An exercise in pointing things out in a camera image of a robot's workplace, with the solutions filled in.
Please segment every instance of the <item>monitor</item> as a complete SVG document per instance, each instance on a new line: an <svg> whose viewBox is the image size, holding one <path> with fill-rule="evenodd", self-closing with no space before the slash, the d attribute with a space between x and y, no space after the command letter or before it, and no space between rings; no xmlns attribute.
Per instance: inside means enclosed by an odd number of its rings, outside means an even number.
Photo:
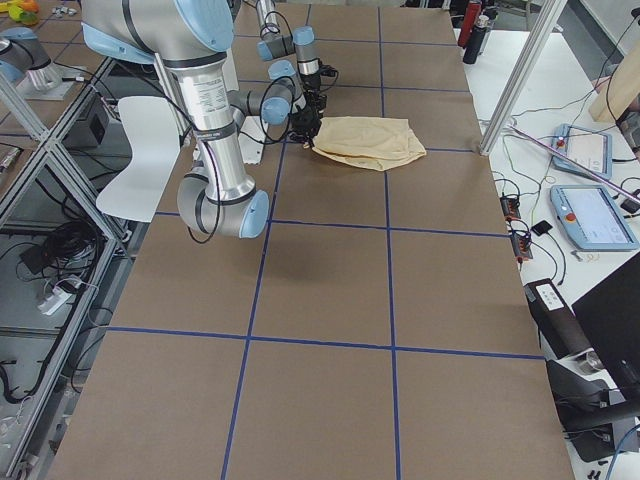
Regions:
<svg viewBox="0 0 640 480"><path fill-rule="evenodd" d="M570 408L559 408L565 430L577 432L570 438L585 461L610 455L618 446L637 452L635 435L621 442L640 417L640 254L578 299L573 311L617 389L572 379L556 367L552 384L573 399L564 405Z"/></svg>

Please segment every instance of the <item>blue joint cap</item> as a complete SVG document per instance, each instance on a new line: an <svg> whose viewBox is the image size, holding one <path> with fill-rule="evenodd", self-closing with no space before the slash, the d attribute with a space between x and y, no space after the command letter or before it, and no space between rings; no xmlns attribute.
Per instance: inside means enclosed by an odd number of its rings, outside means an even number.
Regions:
<svg viewBox="0 0 640 480"><path fill-rule="evenodd" d="M316 39L313 34L313 28L309 25L305 25L304 27L298 27L293 31L293 43L296 45L309 45L313 43Z"/></svg>
<svg viewBox="0 0 640 480"><path fill-rule="evenodd" d="M267 98L262 103L260 116L269 125L280 125L287 119L291 111L291 104L282 97Z"/></svg>
<svg viewBox="0 0 640 480"><path fill-rule="evenodd" d="M256 238L264 230L269 216L269 195L264 190L258 190L244 211L240 238Z"/></svg>
<svg viewBox="0 0 640 480"><path fill-rule="evenodd" d="M24 74L16 67L11 65L10 63L3 62L2 60L0 60L0 72L2 72L5 77L7 77L7 80L9 80L10 83L17 81L24 76Z"/></svg>
<svg viewBox="0 0 640 480"><path fill-rule="evenodd" d="M263 62L270 62L273 60L271 50L269 50L267 43L264 41L258 42L258 55L260 56L260 60Z"/></svg>
<svg viewBox="0 0 640 480"><path fill-rule="evenodd" d="M13 27L0 32L0 35L9 40L35 40L38 38L33 30L27 27Z"/></svg>
<svg viewBox="0 0 640 480"><path fill-rule="evenodd" d="M289 60L278 60L269 67L269 78L271 80L277 80L282 77L293 77L296 71L293 69L293 65Z"/></svg>
<svg viewBox="0 0 640 480"><path fill-rule="evenodd" d="M139 48L107 35L84 22L82 23L82 32L84 34L84 43L94 52L106 57L142 65L153 65L155 61L155 57L150 53L143 52Z"/></svg>

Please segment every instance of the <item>electronic device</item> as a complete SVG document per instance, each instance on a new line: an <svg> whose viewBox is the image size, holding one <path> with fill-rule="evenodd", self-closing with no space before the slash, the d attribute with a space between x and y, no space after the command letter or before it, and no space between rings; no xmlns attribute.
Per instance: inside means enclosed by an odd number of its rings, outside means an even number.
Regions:
<svg viewBox="0 0 640 480"><path fill-rule="evenodd" d="M98 95L93 95L62 143L67 148L95 148L102 143L109 115Z"/></svg>
<svg viewBox="0 0 640 480"><path fill-rule="evenodd" d="M550 279L527 283L524 293L531 316L557 358L591 348L569 305Z"/></svg>
<svg viewBox="0 0 640 480"><path fill-rule="evenodd" d="M563 123L555 132L552 147L583 167L603 178L611 178L613 167L612 141L609 133ZM574 165L560 157L552 157L553 166L558 170L585 176Z"/></svg>
<svg viewBox="0 0 640 480"><path fill-rule="evenodd" d="M640 247L602 185L554 185L551 203L579 250L627 251Z"/></svg>
<svg viewBox="0 0 640 480"><path fill-rule="evenodd" d="M578 324L618 391L588 392L583 378L567 372L555 380L550 376L554 394L566 406L558 412L565 429L587 432L572 439L585 461L611 455L640 416L639 283L640 255L635 255L573 304ZM622 449L637 452L638 437L628 437Z"/></svg>

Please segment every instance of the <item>folded cloth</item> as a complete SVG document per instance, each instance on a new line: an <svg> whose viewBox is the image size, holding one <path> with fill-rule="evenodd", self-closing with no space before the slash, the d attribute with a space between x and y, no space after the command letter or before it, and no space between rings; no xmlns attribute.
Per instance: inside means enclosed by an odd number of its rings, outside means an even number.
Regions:
<svg viewBox="0 0 640 480"><path fill-rule="evenodd" d="M397 118L325 117L313 142L320 155L381 172L427 154L409 121Z"/></svg>

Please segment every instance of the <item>plug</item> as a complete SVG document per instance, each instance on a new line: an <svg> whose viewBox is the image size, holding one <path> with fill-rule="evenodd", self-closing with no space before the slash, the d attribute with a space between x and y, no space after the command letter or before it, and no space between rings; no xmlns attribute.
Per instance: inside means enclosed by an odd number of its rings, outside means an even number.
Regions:
<svg viewBox="0 0 640 480"><path fill-rule="evenodd" d="M541 222L536 223L533 227L531 227L531 231L535 233L537 236L544 235L549 232L553 227L546 220L542 220Z"/></svg>
<svg viewBox="0 0 640 480"><path fill-rule="evenodd" d="M640 188L636 189L633 192L633 196L638 198L638 194L640 194ZM640 205L638 205L636 202L629 200L628 198L622 202L620 204L620 208L622 208L625 212L629 212L631 214L636 213L638 210L640 210Z"/></svg>

